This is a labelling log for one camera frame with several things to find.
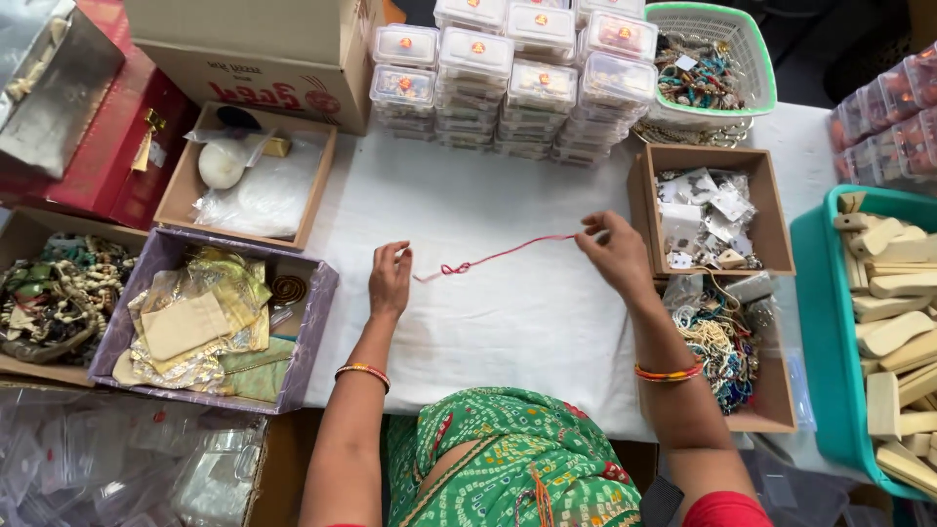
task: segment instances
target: green plastic basket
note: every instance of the green plastic basket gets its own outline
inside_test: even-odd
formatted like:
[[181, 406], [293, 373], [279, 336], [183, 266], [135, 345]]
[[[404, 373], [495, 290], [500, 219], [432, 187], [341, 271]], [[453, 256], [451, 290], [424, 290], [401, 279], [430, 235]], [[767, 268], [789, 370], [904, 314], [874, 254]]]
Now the green plastic basket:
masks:
[[904, 219], [937, 232], [937, 199], [885, 188], [840, 185], [823, 204], [791, 222], [797, 267], [797, 303], [804, 340], [807, 383], [817, 421], [817, 447], [827, 459], [865, 473], [894, 496], [928, 500], [920, 490], [891, 479], [875, 464], [867, 432], [866, 395], [855, 342], [853, 302], [833, 228], [837, 198], [866, 192], [859, 210]]
[[778, 104], [774, 68], [765, 39], [755, 20], [739, 9], [696, 2], [661, 2], [645, 8], [648, 22], [662, 34], [680, 34], [706, 42], [729, 43], [729, 56], [738, 65], [742, 110], [710, 110], [670, 102], [657, 92], [645, 121], [651, 125], [687, 129], [716, 129], [737, 124], [745, 117], [764, 115]]

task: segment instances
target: red string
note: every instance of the red string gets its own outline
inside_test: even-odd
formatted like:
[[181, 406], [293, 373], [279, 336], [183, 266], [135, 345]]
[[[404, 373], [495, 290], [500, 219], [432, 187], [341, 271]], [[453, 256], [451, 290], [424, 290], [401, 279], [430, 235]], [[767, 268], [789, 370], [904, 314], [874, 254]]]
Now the red string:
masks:
[[471, 267], [475, 266], [475, 265], [484, 264], [485, 262], [487, 262], [487, 261], [489, 261], [489, 260], [493, 260], [493, 259], [497, 258], [498, 256], [504, 256], [505, 254], [511, 254], [512, 252], [514, 252], [514, 251], [516, 251], [516, 250], [519, 250], [519, 249], [522, 249], [522, 248], [525, 248], [526, 246], [528, 246], [528, 245], [530, 245], [530, 244], [532, 244], [532, 243], [534, 243], [534, 242], [539, 242], [539, 241], [543, 241], [543, 240], [554, 240], [554, 241], [561, 242], [561, 241], [563, 241], [563, 240], [568, 240], [568, 239], [570, 239], [570, 238], [572, 238], [572, 237], [573, 237], [572, 234], [570, 234], [570, 235], [568, 235], [568, 236], [563, 235], [563, 234], [555, 234], [555, 235], [553, 235], [553, 236], [541, 236], [541, 237], [539, 237], [539, 238], [534, 238], [534, 239], [528, 241], [527, 243], [523, 243], [523, 244], [521, 244], [521, 245], [519, 245], [519, 246], [517, 246], [517, 247], [515, 247], [515, 248], [509, 248], [508, 250], [505, 250], [504, 252], [499, 252], [498, 254], [492, 254], [491, 256], [488, 256], [487, 258], [482, 258], [482, 259], [479, 260], [478, 262], [464, 262], [464, 263], [462, 263], [461, 265], [459, 265], [458, 267], [456, 267], [455, 269], [451, 268], [449, 265], [443, 264], [443, 265], [441, 265], [441, 266], [439, 267], [439, 272], [436, 273], [436, 274], [434, 274], [434, 275], [430, 275], [430, 276], [425, 277], [425, 278], [420, 278], [420, 277], [418, 277], [418, 276], [416, 276], [416, 275], [413, 275], [413, 277], [414, 277], [417, 281], [419, 281], [419, 282], [421, 282], [421, 283], [427, 283], [428, 281], [435, 280], [435, 279], [437, 279], [437, 278], [439, 278], [439, 277], [443, 277], [443, 276], [446, 276], [446, 275], [462, 275], [462, 274], [467, 273], [467, 272], [469, 271], [469, 269], [470, 269]]

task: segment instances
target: green sari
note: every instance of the green sari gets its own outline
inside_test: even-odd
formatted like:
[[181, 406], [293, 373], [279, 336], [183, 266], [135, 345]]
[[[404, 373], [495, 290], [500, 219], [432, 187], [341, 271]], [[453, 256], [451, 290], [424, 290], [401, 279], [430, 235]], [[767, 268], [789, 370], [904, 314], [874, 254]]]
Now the green sari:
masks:
[[[426, 492], [450, 448], [478, 444]], [[602, 431], [574, 406], [514, 388], [472, 388], [391, 418], [388, 527], [535, 527], [545, 486], [551, 527], [641, 525], [638, 493]]]

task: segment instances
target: orange bangle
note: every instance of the orange bangle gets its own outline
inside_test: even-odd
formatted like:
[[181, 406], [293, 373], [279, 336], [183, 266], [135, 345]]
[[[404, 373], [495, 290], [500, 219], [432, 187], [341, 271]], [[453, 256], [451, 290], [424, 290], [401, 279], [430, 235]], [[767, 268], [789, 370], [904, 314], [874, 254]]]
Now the orange bangle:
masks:
[[391, 380], [387, 377], [387, 375], [383, 371], [377, 368], [372, 368], [368, 366], [367, 364], [364, 364], [361, 362], [356, 362], [354, 364], [346, 364], [345, 366], [335, 371], [335, 380], [338, 381], [338, 377], [342, 373], [345, 373], [346, 371], [363, 371], [364, 373], [370, 373], [371, 375], [374, 375], [375, 377], [377, 377], [382, 383], [384, 383], [385, 395], [387, 394], [387, 392], [391, 391]]
[[699, 375], [701, 371], [703, 371], [703, 357], [700, 356], [696, 357], [696, 363], [693, 364], [692, 367], [682, 369], [681, 371], [674, 371], [673, 373], [651, 373], [650, 371], [644, 371], [637, 363], [634, 363], [634, 374], [652, 383], [678, 383], [680, 381], [688, 381]]

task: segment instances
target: red bangle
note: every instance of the red bangle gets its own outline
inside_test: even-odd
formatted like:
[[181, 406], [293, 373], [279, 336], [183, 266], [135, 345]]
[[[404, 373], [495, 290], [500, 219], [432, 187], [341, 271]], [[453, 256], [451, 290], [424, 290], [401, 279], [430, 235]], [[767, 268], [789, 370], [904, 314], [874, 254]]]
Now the red bangle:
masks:
[[634, 374], [642, 379], [653, 383], [677, 383], [687, 381], [700, 374], [703, 371], [703, 357], [696, 357], [696, 363], [690, 368], [674, 371], [673, 373], [651, 373], [644, 371], [637, 363], [634, 363]]
[[356, 362], [354, 364], [346, 364], [345, 366], [335, 371], [335, 380], [338, 381], [338, 377], [342, 373], [345, 373], [346, 371], [363, 371], [364, 373], [370, 373], [371, 375], [374, 375], [375, 377], [377, 377], [382, 383], [384, 383], [385, 394], [391, 391], [391, 380], [387, 377], [387, 375], [383, 371], [377, 368], [372, 368], [368, 366], [367, 364], [364, 364], [361, 362]]

